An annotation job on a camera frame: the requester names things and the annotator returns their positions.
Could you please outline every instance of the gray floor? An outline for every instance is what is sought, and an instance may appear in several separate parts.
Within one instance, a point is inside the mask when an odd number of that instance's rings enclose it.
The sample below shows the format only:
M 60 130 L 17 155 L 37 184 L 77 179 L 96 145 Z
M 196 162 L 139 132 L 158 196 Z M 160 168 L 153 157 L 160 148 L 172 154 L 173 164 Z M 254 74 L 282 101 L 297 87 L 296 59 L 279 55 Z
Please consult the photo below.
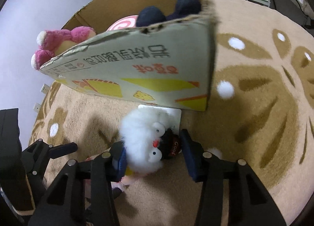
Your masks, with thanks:
M 295 23 L 298 23 L 299 25 L 303 24 L 304 21 L 304 14 L 302 11 L 297 7 L 293 2 L 290 0 L 275 0 L 275 4 L 277 7 L 277 11 L 281 14 L 287 16 L 291 20 L 293 20 Z M 271 0 L 270 7 L 274 9 L 274 3 L 273 0 Z M 314 29 L 307 29 L 307 31 L 314 36 Z

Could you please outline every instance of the beige blanket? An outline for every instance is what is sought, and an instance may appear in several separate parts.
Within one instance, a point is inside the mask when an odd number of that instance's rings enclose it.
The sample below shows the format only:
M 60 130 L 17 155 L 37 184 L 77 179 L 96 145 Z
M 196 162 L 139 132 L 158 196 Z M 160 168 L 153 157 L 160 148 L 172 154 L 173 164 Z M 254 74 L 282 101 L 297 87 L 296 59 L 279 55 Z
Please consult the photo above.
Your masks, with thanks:
M 245 0 L 215 4 L 221 23 L 208 110 L 184 110 L 181 128 L 205 149 L 221 150 L 225 160 L 247 160 L 290 224 L 314 191 L 314 39 L 267 7 Z M 221 81 L 233 85 L 231 99 L 217 92 Z M 76 142 L 79 150 L 50 161 L 48 183 L 68 159 L 83 161 L 110 147 L 120 119 L 137 106 L 78 93 L 55 82 L 30 143 L 38 138 L 53 145 Z M 120 224 L 191 226 L 200 191 L 201 184 L 188 176 L 179 155 L 115 201 Z

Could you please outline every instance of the white plush toy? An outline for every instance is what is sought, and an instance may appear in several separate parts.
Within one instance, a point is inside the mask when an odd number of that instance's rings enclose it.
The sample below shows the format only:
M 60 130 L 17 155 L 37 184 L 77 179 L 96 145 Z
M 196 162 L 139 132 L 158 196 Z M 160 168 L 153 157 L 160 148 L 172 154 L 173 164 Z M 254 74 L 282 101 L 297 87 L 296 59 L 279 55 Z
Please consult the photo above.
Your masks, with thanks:
M 158 108 L 138 108 L 122 119 L 119 133 L 131 171 L 149 174 L 162 167 L 158 142 L 172 125 L 172 117 Z

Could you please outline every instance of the electrical outlet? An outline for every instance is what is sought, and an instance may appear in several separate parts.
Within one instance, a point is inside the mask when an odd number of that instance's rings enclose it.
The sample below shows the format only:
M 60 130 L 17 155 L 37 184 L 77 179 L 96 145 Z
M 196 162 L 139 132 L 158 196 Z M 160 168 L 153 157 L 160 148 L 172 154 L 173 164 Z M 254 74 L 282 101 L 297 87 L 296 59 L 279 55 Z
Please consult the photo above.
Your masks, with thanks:
M 38 112 L 39 112 L 40 107 L 41 107 L 41 105 L 40 105 L 40 104 L 35 103 L 33 110 L 34 110 L 35 112 L 37 112 L 37 113 L 38 113 Z
M 42 92 L 42 93 L 44 93 L 44 94 L 47 94 L 48 91 L 49 91 L 49 89 L 50 89 L 50 87 L 45 83 L 45 84 L 43 85 L 43 87 L 41 88 L 41 91 L 40 91 L 40 92 Z

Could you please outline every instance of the bolt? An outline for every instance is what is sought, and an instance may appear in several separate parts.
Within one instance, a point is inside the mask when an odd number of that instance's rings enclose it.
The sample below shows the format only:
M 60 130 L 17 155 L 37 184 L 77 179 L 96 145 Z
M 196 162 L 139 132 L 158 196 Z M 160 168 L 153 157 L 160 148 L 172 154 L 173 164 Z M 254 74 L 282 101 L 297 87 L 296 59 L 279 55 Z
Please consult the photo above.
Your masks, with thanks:
M 76 160 L 73 160 L 73 159 L 68 161 L 69 166 L 73 166 L 73 165 L 75 165 L 75 163 L 76 163 Z
M 210 152 L 204 152 L 203 157 L 209 159 L 212 157 L 212 154 Z
M 102 155 L 101 155 L 104 159 L 106 158 L 109 158 L 111 156 L 110 152 L 104 152 Z
M 246 161 L 243 160 L 243 159 L 239 159 L 239 160 L 238 160 L 238 163 L 239 163 L 239 165 L 241 165 L 241 166 L 245 166 L 245 165 L 246 165 Z

